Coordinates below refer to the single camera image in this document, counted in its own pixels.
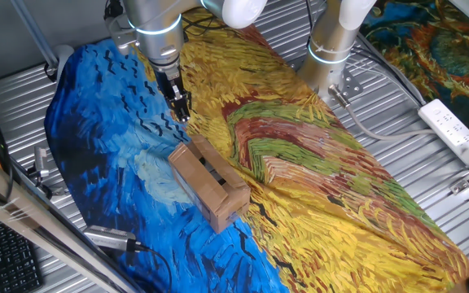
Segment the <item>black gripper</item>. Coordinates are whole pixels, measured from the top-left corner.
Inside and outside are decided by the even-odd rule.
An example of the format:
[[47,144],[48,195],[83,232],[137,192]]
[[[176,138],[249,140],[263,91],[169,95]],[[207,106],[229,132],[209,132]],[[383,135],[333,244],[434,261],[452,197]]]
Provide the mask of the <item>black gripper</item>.
[[156,81],[159,91],[164,95],[167,102],[177,118],[182,123],[186,123],[190,118],[190,98],[191,94],[182,94],[182,78],[180,68],[169,68],[166,71],[156,71]]

